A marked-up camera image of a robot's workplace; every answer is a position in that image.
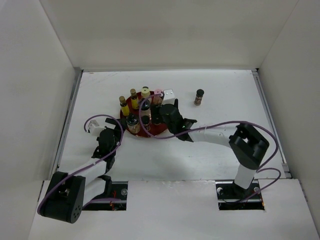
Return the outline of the black grinder top jar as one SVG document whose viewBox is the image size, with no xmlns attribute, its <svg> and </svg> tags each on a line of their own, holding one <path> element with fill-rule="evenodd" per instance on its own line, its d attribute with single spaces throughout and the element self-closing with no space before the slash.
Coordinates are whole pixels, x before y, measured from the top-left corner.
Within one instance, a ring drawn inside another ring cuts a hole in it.
<svg viewBox="0 0 320 240">
<path fill-rule="evenodd" d="M 139 100 L 139 107 L 141 108 L 141 113 L 139 114 L 142 117 L 147 116 L 151 119 L 151 103 L 145 98 L 141 98 Z"/>
</svg>

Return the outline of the pink lid spice jar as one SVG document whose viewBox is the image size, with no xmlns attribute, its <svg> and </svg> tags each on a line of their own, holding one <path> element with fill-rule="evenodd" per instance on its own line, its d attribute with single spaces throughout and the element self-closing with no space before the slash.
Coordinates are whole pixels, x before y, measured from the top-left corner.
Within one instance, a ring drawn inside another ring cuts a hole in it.
<svg viewBox="0 0 320 240">
<path fill-rule="evenodd" d="M 159 106 L 163 102 L 163 91 L 161 89 L 156 89 L 154 91 L 153 104 Z"/>
</svg>

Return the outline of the cream squeeze bottle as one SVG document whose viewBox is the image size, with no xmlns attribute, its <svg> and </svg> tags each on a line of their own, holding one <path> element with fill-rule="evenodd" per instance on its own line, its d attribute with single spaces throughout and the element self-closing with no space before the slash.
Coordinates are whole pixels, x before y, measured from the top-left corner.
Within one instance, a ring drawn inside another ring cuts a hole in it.
<svg viewBox="0 0 320 240">
<path fill-rule="evenodd" d="M 142 102 L 145 98 L 151 95 L 150 89 L 147 86 L 142 87 L 141 89 L 141 98 L 140 101 Z"/>
</svg>

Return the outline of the yellow label bottle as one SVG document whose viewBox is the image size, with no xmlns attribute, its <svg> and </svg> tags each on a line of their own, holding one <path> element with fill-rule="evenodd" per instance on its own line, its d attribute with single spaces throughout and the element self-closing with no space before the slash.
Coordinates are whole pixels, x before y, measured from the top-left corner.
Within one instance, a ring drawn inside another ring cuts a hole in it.
<svg viewBox="0 0 320 240">
<path fill-rule="evenodd" d="M 129 106 L 128 106 L 128 104 L 127 104 L 127 101 L 126 101 L 126 99 L 125 99 L 124 96 L 120 96 L 120 97 L 119 97 L 119 103 L 120 103 L 121 112 L 122 112 L 123 116 L 124 116 L 124 117 L 129 116 L 129 114 L 130 114 L 130 108 L 129 108 Z"/>
<path fill-rule="evenodd" d="M 134 110 L 139 109 L 139 98 L 137 95 L 137 92 L 134 88 L 130 90 L 130 101 L 131 101 L 131 106 Z"/>
</svg>

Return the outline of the dark lid nut jar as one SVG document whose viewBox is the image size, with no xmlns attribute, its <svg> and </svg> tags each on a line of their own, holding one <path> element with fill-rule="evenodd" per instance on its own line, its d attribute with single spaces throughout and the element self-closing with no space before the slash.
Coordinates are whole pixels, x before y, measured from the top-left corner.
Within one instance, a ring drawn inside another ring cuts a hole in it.
<svg viewBox="0 0 320 240">
<path fill-rule="evenodd" d="M 136 114 L 130 113 L 126 117 L 126 124 L 127 124 L 128 130 L 132 134 L 136 135 L 140 132 L 141 125 L 140 125 L 139 117 Z"/>
</svg>

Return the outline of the yellow label bottle front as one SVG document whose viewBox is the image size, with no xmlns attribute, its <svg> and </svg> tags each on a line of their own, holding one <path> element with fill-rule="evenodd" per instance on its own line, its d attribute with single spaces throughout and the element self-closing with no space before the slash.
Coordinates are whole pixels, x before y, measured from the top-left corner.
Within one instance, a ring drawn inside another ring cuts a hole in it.
<svg viewBox="0 0 320 240">
<path fill-rule="evenodd" d="M 130 108 L 129 108 L 129 106 L 128 106 L 128 104 L 127 104 L 127 101 L 126 101 L 126 99 L 125 99 L 124 96 L 120 96 L 120 97 L 119 97 L 119 103 L 120 103 L 121 112 L 122 112 L 123 116 L 124 116 L 124 117 L 129 116 L 129 114 L 130 114 Z"/>
</svg>

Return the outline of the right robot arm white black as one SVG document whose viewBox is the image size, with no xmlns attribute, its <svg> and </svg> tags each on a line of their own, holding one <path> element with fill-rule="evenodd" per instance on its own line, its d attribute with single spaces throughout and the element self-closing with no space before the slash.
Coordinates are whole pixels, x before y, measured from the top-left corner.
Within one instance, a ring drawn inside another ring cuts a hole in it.
<svg viewBox="0 0 320 240">
<path fill-rule="evenodd" d="M 198 126 L 195 119 L 184 118 L 178 103 L 163 104 L 156 111 L 171 134 L 184 142 L 210 143 L 230 148 L 239 162 L 232 192 L 238 198 L 250 192 L 250 185 L 270 146 L 269 141 L 246 122 L 224 123 L 219 126 Z"/>
</svg>

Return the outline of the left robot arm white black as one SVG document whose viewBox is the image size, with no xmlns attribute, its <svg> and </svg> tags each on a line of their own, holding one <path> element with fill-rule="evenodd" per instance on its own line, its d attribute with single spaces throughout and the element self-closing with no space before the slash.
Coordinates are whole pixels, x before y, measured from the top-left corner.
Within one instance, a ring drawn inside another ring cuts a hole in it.
<svg viewBox="0 0 320 240">
<path fill-rule="evenodd" d="M 126 124 L 123 119 L 105 115 L 112 127 L 100 125 L 95 116 L 84 123 L 84 131 L 96 137 L 98 146 L 91 158 L 70 172 L 55 172 L 47 191 L 39 203 L 37 214 L 70 224 L 75 223 L 83 208 L 95 197 L 108 199 L 112 195 L 112 180 L 107 173 L 111 170 L 116 151 L 120 147 Z"/>
</svg>

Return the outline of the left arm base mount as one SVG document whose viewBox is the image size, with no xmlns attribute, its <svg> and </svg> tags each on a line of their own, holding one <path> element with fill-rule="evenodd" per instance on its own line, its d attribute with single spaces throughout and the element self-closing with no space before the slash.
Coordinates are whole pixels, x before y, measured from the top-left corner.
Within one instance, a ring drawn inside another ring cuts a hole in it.
<svg viewBox="0 0 320 240">
<path fill-rule="evenodd" d="M 127 181 L 112 181 L 102 175 L 85 187 L 84 211 L 126 211 L 128 197 Z"/>
</svg>

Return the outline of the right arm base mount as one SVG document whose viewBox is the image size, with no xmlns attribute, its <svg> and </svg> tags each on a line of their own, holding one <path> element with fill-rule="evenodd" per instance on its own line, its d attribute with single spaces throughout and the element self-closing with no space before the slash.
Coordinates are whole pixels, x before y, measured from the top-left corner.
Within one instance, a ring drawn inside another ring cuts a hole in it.
<svg viewBox="0 0 320 240">
<path fill-rule="evenodd" d="M 254 180 L 248 189 L 242 189 L 233 181 L 216 181 L 215 188 L 218 208 L 221 211 L 265 210 L 257 180 Z"/>
</svg>

